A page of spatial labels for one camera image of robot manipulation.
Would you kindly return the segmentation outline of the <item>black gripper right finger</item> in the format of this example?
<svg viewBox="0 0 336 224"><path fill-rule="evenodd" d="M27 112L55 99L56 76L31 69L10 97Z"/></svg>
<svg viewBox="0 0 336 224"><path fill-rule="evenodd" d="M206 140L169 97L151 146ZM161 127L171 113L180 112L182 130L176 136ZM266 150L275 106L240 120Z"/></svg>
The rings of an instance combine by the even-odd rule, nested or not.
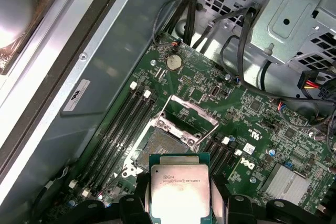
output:
<svg viewBox="0 0 336 224"><path fill-rule="evenodd" d="M282 201L272 200L261 207L247 196L231 194L224 176L212 176L210 182L211 210L217 223L295 223Z"/></svg>

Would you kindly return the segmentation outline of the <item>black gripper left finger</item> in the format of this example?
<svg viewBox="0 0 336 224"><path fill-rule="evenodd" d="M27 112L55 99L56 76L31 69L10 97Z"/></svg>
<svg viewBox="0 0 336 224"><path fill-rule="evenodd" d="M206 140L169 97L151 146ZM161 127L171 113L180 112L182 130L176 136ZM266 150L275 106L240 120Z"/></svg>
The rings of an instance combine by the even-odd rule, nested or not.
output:
<svg viewBox="0 0 336 224"><path fill-rule="evenodd" d="M56 223L151 223L152 219L145 210L145 194L149 182L150 174L140 173L134 194L122 196L109 207L98 200L86 200L58 218Z"/></svg>

